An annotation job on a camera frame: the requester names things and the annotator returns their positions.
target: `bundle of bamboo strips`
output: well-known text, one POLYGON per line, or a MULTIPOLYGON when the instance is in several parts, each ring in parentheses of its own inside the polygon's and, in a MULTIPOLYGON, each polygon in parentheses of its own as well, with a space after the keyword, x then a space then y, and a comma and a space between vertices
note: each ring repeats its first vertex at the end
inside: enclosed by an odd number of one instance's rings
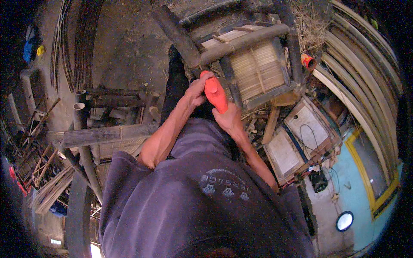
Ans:
POLYGON ((74 169, 72 166, 65 167, 64 170, 37 191, 37 195, 32 200, 30 207, 33 207, 37 214, 46 214, 57 198, 72 182, 73 174, 74 169))

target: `person's right hand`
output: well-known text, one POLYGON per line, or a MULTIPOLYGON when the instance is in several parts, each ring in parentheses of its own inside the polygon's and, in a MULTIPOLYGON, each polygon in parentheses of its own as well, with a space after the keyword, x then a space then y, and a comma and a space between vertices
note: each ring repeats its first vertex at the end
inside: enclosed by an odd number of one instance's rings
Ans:
POLYGON ((232 138, 240 132, 243 132, 241 121, 241 110, 232 102, 228 102, 228 110, 220 114, 216 108, 212 110, 215 121, 226 131, 232 138))

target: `shirt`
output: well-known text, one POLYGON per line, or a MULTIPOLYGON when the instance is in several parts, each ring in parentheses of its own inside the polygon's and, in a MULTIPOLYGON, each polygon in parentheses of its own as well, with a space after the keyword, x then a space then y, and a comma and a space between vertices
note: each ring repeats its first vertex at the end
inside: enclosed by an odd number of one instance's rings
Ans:
POLYGON ((238 257, 313 257, 297 189, 283 197, 233 161, 216 123, 188 120, 173 159, 154 171, 114 153, 99 238, 106 257, 194 257, 230 248, 238 257))

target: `person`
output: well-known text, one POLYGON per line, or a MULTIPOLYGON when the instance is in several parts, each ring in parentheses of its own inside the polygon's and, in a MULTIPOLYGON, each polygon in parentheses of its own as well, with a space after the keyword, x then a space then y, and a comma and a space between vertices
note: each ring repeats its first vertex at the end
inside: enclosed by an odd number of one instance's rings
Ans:
POLYGON ((106 257, 313 257, 296 187, 280 197, 234 103, 205 101, 169 50, 161 126, 137 159, 113 155, 99 239, 106 257), (234 142, 248 166, 236 160, 234 142))

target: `orange tool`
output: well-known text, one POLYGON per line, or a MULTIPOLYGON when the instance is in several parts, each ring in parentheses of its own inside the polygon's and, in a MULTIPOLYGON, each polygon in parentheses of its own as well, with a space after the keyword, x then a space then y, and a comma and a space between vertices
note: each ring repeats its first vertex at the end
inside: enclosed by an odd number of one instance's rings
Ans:
MULTIPOLYGON (((208 73, 208 71, 202 71, 201 76, 208 73)), ((225 113, 228 110, 228 100, 225 95, 225 91, 219 83, 218 79, 214 76, 205 81, 205 95, 211 104, 213 104, 220 114, 225 113)))

